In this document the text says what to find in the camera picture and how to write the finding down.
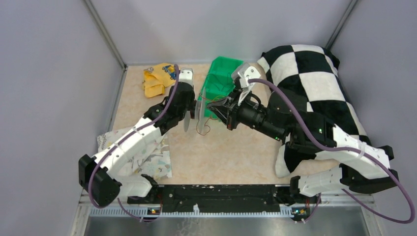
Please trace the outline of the grey cable spool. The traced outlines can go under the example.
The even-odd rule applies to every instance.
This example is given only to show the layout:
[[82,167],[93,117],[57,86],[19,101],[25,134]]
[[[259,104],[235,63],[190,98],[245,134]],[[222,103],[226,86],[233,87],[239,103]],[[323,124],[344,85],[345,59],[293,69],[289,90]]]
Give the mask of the grey cable spool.
[[190,126],[190,121],[195,119],[197,121],[196,129],[197,132],[202,135],[204,131],[205,122],[205,110],[206,110],[206,99],[202,98],[200,95],[198,98],[191,104],[185,112],[183,128],[187,132]]

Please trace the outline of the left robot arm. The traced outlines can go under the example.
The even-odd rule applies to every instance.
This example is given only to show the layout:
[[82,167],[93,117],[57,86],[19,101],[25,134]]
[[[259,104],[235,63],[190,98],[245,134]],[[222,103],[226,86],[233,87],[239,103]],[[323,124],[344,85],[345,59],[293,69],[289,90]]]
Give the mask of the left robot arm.
[[120,177],[119,170],[136,154],[185,118],[195,101],[191,82],[176,82],[161,103],[151,106],[136,125],[107,149],[78,161],[79,184],[91,203],[104,208],[117,198],[140,197],[145,203],[157,199],[156,182],[150,177]]

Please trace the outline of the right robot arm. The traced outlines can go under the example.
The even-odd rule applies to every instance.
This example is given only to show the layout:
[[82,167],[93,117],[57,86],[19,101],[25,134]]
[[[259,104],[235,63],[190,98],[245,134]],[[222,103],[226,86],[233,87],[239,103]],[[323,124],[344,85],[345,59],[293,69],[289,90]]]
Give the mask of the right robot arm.
[[390,146],[372,147],[355,138],[326,116],[309,111],[306,98],[290,90],[273,92],[267,105],[254,98],[251,92],[236,90],[210,102],[208,109],[229,130],[243,124],[281,140],[275,163],[278,177],[289,176],[304,160],[338,162],[317,174],[292,177],[288,195],[293,202],[335,189],[373,194],[397,185],[398,173],[389,166],[393,158]]

